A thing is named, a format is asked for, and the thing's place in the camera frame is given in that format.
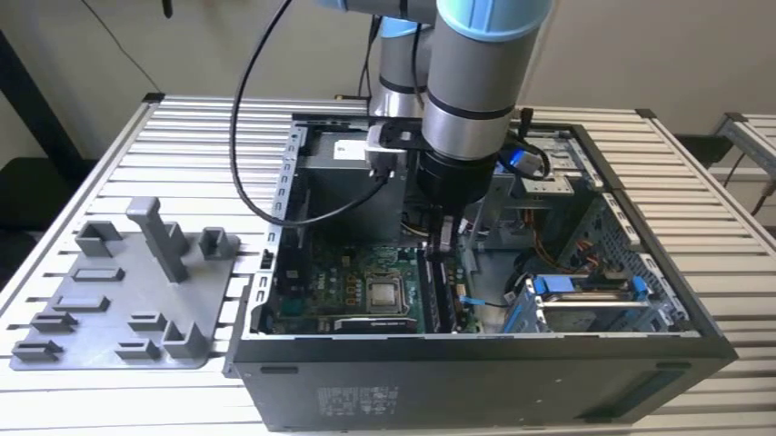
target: slotted metal table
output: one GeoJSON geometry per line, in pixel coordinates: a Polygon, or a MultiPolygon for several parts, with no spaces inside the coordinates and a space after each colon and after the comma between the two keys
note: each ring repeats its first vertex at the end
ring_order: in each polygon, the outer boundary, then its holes
{"type": "Polygon", "coordinates": [[[730,139],[769,178],[776,179],[776,115],[726,113],[717,134],[730,139]]]}
{"type": "MultiPolygon", "coordinates": [[[[267,228],[230,186],[229,105],[222,98],[166,96],[140,106],[0,292],[0,430],[77,436],[267,432],[241,382],[220,374],[236,299],[257,268],[267,228]],[[13,343],[23,338],[78,251],[73,233],[86,219],[110,220],[118,231],[132,230],[124,210],[137,195],[161,198],[162,217],[178,222],[184,232],[218,225],[242,242],[208,363],[185,371],[13,372],[13,343]]],[[[237,137],[242,181],[264,207],[293,112],[361,114],[363,105],[281,100],[244,104],[237,137]]],[[[739,360],[631,427],[444,433],[776,434],[776,242],[657,119],[632,110],[568,108],[538,108],[534,119],[584,126],[739,360]]]]}

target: white wall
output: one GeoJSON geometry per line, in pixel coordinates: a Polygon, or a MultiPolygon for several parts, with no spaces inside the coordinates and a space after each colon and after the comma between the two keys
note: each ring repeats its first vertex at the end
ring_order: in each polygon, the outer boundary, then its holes
{"type": "MultiPolygon", "coordinates": [[[[158,0],[88,3],[165,93],[229,95],[279,1],[176,0],[170,20],[158,0]]],[[[296,0],[246,94],[355,94],[368,21],[296,0]]],[[[73,142],[98,155],[150,91],[145,78],[78,0],[2,0],[0,28],[73,142]]]]}
{"type": "Polygon", "coordinates": [[[649,107],[678,133],[776,113],[776,2],[559,0],[528,104],[649,107]]]}
{"type": "MultiPolygon", "coordinates": [[[[279,0],[176,0],[170,20],[160,3],[89,0],[164,92],[232,94],[279,0]]],[[[556,0],[520,101],[649,107],[678,133],[709,133],[726,111],[776,114],[773,16],[767,0],[556,0]]],[[[353,94],[367,26],[365,16],[296,0],[248,94],[353,94]]],[[[148,82],[78,0],[2,0],[0,28],[73,141],[98,155],[148,82]]],[[[29,134],[10,118],[0,104],[1,131],[26,144],[29,134]]],[[[753,191],[742,189],[745,203],[753,191]]]]}

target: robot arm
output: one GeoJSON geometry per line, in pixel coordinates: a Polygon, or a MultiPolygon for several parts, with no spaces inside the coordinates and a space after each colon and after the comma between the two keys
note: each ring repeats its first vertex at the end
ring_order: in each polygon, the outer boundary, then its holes
{"type": "MultiPolygon", "coordinates": [[[[428,228],[431,251],[444,254],[454,245],[464,207],[487,192],[532,44],[551,1],[436,0],[433,4],[431,0],[333,0],[325,3],[343,10],[420,23],[428,23],[435,15],[421,123],[423,138],[432,152],[419,157],[416,183],[436,211],[428,228]]],[[[389,22],[400,29],[400,20],[389,22]]],[[[413,27],[413,23],[403,22],[404,30],[413,27]]],[[[411,72],[408,39],[411,35],[405,32],[396,32],[388,38],[383,32],[387,50],[380,58],[380,85],[393,96],[404,89],[404,101],[409,104],[400,108],[409,110],[381,115],[416,114],[413,92],[405,86],[411,72]]]]}

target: cable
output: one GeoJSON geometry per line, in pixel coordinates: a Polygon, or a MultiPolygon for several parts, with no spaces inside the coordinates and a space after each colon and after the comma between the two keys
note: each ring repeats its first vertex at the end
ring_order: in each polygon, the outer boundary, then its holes
{"type": "Polygon", "coordinates": [[[463,304],[471,304],[472,306],[490,306],[490,307],[498,307],[500,309],[508,308],[508,304],[496,304],[494,302],[486,302],[484,300],[480,300],[479,298],[466,297],[464,295],[460,295],[458,297],[458,301],[462,302],[463,304]]]}
{"type": "Polygon", "coordinates": [[[365,37],[365,54],[363,56],[361,76],[359,77],[357,96],[361,96],[363,78],[365,77],[365,92],[368,93],[367,99],[369,101],[372,100],[372,76],[368,71],[368,61],[372,55],[372,45],[375,44],[376,33],[379,32],[381,22],[383,17],[372,15],[372,22],[368,25],[368,35],[365,37]]]}
{"type": "Polygon", "coordinates": [[[142,69],[142,67],[137,63],[137,61],[134,61],[134,59],[132,58],[132,56],[129,55],[129,53],[125,52],[125,49],[121,47],[121,43],[118,42],[118,38],[116,38],[116,35],[112,34],[110,28],[108,27],[108,25],[105,25],[105,22],[101,21],[101,18],[98,17],[98,14],[97,14],[97,11],[94,11],[94,9],[85,2],[85,0],[81,0],[81,3],[84,4],[85,8],[88,9],[88,12],[90,12],[92,15],[94,16],[94,18],[97,18],[97,21],[101,24],[102,29],[105,29],[105,32],[108,32],[108,35],[110,36],[112,41],[116,43],[116,46],[118,47],[118,50],[121,50],[121,53],[124,54],[125,58],[129,60],[129,62],[132,64],[134,64],[134,67],[142,73],[142,75],[148,79],[148,82],[150,82],[150,85],[153,86],[153,89],[156,90],[157,93],[160,93],[161,92],[161,88],[158,87],[158,85],[156,84],[156,82],[153,82],[153,79],[150,79],[150,76],[148,75],[148,73],[145,72],[145,70],[142,69]]]}
{"type": "Polygon", "coordinates": [[[415,236],[420,236],[423,238],[427,238],[427,232],[423,232],[421,230],[416,230],[404,221],[400,222],[400,227],[403,228],[403,230],[405,230],[408,233],[413,234],[415,236]]]}
{"type": "Polygon", "coordinates": [[[754,216],[755,213],[759,212],[759,209],[762,209],[762,204],[765,204],[766,198],[766,195],[759,195],[759,199],[755,201],[754,209],[751,209],[751,216],[754,216]]]}
{"type": "Polygon", "coordinates": [[[416,103],[420,106],[420,109],[425,109],[425,104],[423,103],[423,96],[420,95],[420,86],[416,82],[416,47],[419,46],[420,42],[420,31],[423,30],[423,25],[420,23],[416,24],[416,28],[413,29],[413,38],[412,38],[412,86],[413,86],[413,97],[416,98],[416,103]]]}
{"type": "Polygon", "coordinates": [[[242,76],[241,76],[240,82],[237,84],[236,92],[233,93],[233,103],[230,106],[230,119],[229,119],[229,171],[230,171],[230,179],[233,181],[233,187],[234,187],[237,194],[240,196],[240,200],[242,200],[242,203],[246,206],[246,208],[250,210],[250,212],[255,213],[268,223],[272,223],[275,225],[280,225],[281,227],[303,227],[303,226],[319,223],[319,222],[332,218],[333,216],[347,212],[348,210],[355,209],[357,206],[360,206],[369,198],[372,198],[372,196],[376,194],[379,189],[388,182],[388,175],[387,174],[377,175],[375,178],[375,185],[369,188],[369,190],[359,198],[352,200],[349,203],[347,203],[341,207],[339,207],[339,209],[335,209],[329,213],[324,213],[323,215],[316,216],[316,217],[309,218],[309,219],[303,220],[303,221],[285,221],[285,220],[281,220],[280,218],[275,218],[273,216],[271,216],[268,213],[265,213],[264,211],[261,211],[256,207],[256,205],[250,201],[249,197],[246,196],[246,193],[244,193],[242,181],[240,180],[240,175],[238,175],[238,171],[237,171],[237,146],[236,146],[236,143],[237,143],[237,141],[236,141],[237,115],[240,112],[240,103],[242,101],[242,93],[244,93],[244,87],[246,85],[246,79],[250,75],[250,71],[253,70],[253,65],[256,63],[257,56],[261,53],[261,49],[264,48],[264,44],[267,43],[267,40],[269,39],[271,31],[273,30],[275,25],[280,21],[280,17],[283,16],[283,13],[285,12],[285,9],[288,8],[289,4],[291,4],[291,0],[283,1],[283,3],[280,4],[280,7],[277,8],[277,11],[275,12],[275,16],[269,20],[269,24],[267,25],[267,29],[264,30],[264,33],[257,40],[256,49],[253,50],[253,54],[250,55],[250,59],[246,63],[246,67],[244,68],[242,76]]]}
{"type": "Polygon", "coordinates": [[[735,160],[735,163],[730,167],[730,172],[727,173],[727,177],[725,177],[725,182],[722,183],[722,187],[725,187],[725,188],[727,187],[727,183],[730,182],[731,174],[735,172],[735,168],[738,168],[738,165],[741,164],[743,156],[745,156],[745,153],[741,153],[741,155],[738,156],[738,159],[735,160]]]}

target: black connector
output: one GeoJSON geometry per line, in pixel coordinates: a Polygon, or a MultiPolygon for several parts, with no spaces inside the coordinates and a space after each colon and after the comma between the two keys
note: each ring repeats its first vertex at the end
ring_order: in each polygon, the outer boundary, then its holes
{"type": "Polygon", "coordinates": [[[396,151],[388,149],[385,149],[385,151],[367,149],[365,153],[375,178],[387,179],[392,172],[396,170],[396,166],[399,164],[399,153],[403,153],[403,151],[396,153],[396,151]]]}

